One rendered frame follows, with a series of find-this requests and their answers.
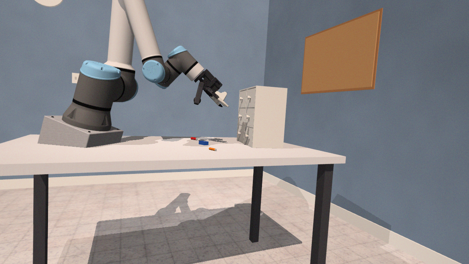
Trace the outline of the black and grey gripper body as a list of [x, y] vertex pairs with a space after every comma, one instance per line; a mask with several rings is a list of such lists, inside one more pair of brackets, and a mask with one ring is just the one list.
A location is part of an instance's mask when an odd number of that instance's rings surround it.
[[[204, 77], [204, 79], [202, 79]], [[214, 77], [209, 70], [203, 71], [195, 80], [194, 82], [196, 83], [197, 81], [201, 81], [204, 83], [204, 92], [206, 92], [207, 95], [211, 96], [212, 95], [207, 91], [207, 89], [212, 90], [213, 92], [218, 91], [218, 89], [221, 88], [222, 84], [219, 82], [219, 80]]]

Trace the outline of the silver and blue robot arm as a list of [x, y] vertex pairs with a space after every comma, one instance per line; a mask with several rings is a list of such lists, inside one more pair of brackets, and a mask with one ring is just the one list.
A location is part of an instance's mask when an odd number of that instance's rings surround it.
[[144, 0], [112, 0], [107, 62], [83, 62], [64, 122], [93, 131], [111, 129], [113, 102], [132, 100], [139, 89], [131, 66], [134, 37], [144, 77], [162, 89], [182, 72], [193, 81], [204, 70], [183, 46], [172, 50], [164, 63]]

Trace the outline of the beige chest of drawers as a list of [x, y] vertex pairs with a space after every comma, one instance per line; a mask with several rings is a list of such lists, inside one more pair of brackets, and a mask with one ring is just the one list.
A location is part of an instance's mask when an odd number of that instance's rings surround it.
[[255, 106], [239, 107], [254, 108], [254, 126], [251, 148], [283, 149], [288, 88], [253, 86], [256, 88]]

